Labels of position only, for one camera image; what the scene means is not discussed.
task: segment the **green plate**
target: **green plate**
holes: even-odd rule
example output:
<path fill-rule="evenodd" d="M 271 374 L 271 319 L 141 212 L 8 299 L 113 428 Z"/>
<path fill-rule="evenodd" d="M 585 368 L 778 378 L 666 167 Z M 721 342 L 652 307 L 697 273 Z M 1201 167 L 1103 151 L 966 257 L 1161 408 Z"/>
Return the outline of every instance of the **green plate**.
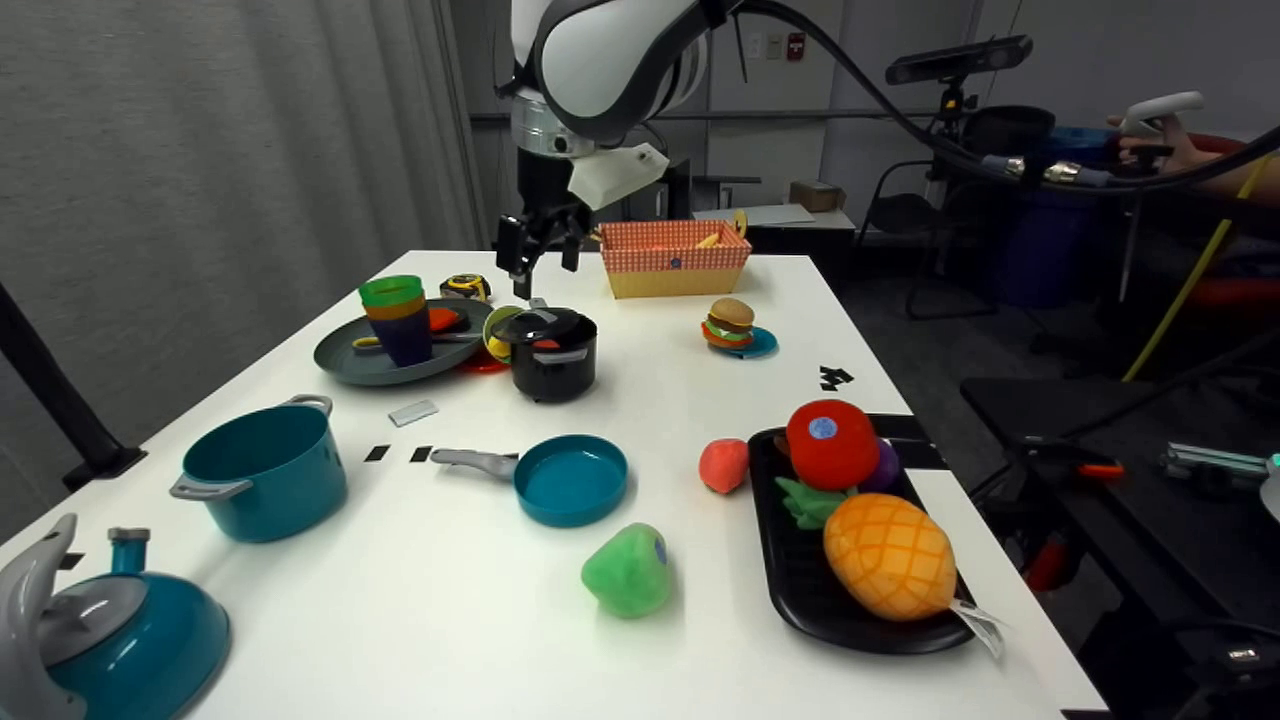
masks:
<path fill-rule="evenodd" d="M 480 303 L 480 299 L 439 297 L 439 299 L 429 299 L 429 307 L 434 303 L 456 307 L 463 316 L 463 327 L 451 327 L 451 331 L 480 331 L 480 323 L 488 316 L 488 303 Z M 314 352 L 318 363 L 334 380 L 358 385 L 358 390 L 393 390 L 393 385 L 419 385 L 419 380 L 434 380 L 434 378 L 449 378 L 449 374 L 456 374 L 463 361 L 471 361 L 484 347 L 480 342 L 439 342 L 439 344 L 434 344 L 434 361 L 393 363 L 393 355 L 385 355 L 385 352 L 358 355 L 358 347 L 352 347 L 358 337 L 373 337 L 365 316 L 358 316 L 345 327 L 329 331 Z"/>

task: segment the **black plate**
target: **black plate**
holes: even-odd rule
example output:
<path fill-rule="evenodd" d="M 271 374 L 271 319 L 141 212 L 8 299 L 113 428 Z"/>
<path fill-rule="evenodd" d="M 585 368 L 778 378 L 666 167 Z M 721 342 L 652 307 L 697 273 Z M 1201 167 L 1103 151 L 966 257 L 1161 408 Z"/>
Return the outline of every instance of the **black plate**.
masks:
<path fill-rule="evenodd" d="M 894 428 L 903 423 L 895 417 L 888 421 L 873 417 L 873 423 L 880 428 L 885 440 L 899 450 L 910 469 L 914 469 L 910 458 L 921 458 L 921 450 L 931 450 L 930 440 L 926 446 L 910 436 L 895 440 L 888 433 L 888 423 Z M 972 627 L 959 624 L 959 616 L 954 611 L 940 611 L 921 624 L 888 624 L 844 591 L 844 583 L 827 568 L 826 531 L 797 527 L 794 514 L 783 510 L 783 489 L 778 483 L 778 475 L 797 475 L 797 473 L 779 440 L 783 440 L 783 428 L 767 428 L 767 433 L 756 433 L 747 446 L 774 607 L 806 635 L 817 635 L 841 648 L 885 651 L 885 657 L 930 657 L 930 651 L 943 651 L 972 639 Z M 921 504 L 921 498 L 903 475 L 894 483 L 894 493 Z"/>
<path fill-rule="evenodd" d="M 480 323 L 488 316 L 488 303 L 480 303 L 480 299 L 439 297 L 429 303 L 456 307 L 463 316 L 463 327 L 456 327 L 456 331 L 480 331 Z M 451 342 L 451 344 L 434 344 L 434 361 L 393 363 L 393 355 L 385 355 L 385 352 L 358 355 L 358 347 L 352 347 L 358 337 L 373 337 L 365 316 L 329 331 L 314 352 L 329 378 L 336 378 L 342 385 L 358 385 L 358 390 L 419 385 L 419 380 L 456 374 L 463 361 L 471 361 L 480 352 L 480 342 Z"/>

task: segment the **black tray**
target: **black tray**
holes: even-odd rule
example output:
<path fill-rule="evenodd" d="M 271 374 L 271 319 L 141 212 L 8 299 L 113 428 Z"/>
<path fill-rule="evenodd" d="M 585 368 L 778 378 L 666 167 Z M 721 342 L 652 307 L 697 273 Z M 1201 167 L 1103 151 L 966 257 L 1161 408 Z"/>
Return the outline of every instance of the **black tray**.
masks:
<path fill-rule="evenodd" d="M 903 469 L 943 469 L 930 436 L 910 417 L 873 417 L 875 433 L 895 446 Z M 783 510 L 783 489 L 778 475 L 797 475 L 794 460 L 783 458 L 783 428 L 767 428 L 751 436 L 751 493 L 756 493 L 756 519 L 766 540 L 766 575 L 774 607 L 806 635 L 826 645 L 885 651 L 885 657 L 930 657 L 972 639 L 972 627 L 940 611 L 921 624 L 888 624 L 864 611 L 826 557 L 826 531 L 797 527 L 794 514 Z M 921 504 L 914 483 L 899 475 L 888 493 Z"/>

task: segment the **black pole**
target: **black pole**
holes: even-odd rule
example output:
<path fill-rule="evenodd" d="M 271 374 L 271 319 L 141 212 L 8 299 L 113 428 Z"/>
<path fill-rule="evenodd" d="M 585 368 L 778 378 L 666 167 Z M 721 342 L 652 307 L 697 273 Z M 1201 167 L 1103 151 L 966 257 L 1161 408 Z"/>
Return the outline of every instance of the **black pole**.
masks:
<path fill-rule="evenodd" d="M 0 283 L 0 352 L 16 368 L 16 378 L 38 392 L 56 428 L 75 446 L 81 469 L 64 475 L 67 493 L 90 481 L 127 473 L 146 451 L 124 450 L 99 417 L 84 406 L 72 380 L 60 374 L 28 316 L 16 307 L 8 288 Z"/>

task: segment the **teal frying pan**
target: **teal frying pan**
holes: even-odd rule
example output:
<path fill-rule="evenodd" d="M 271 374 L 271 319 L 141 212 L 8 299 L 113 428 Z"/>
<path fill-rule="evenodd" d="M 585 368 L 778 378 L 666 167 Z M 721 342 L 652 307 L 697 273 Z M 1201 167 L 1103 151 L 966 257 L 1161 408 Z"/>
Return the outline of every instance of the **teal frying pan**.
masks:
<path fill-rule="evenodd" d="M 434 460 L 511 481 L 526 518 L 554 527 L 598 523 L 627 498 L 627 458 L 605 436 L 554 436 L 526 458 L 437 450 Z"/>

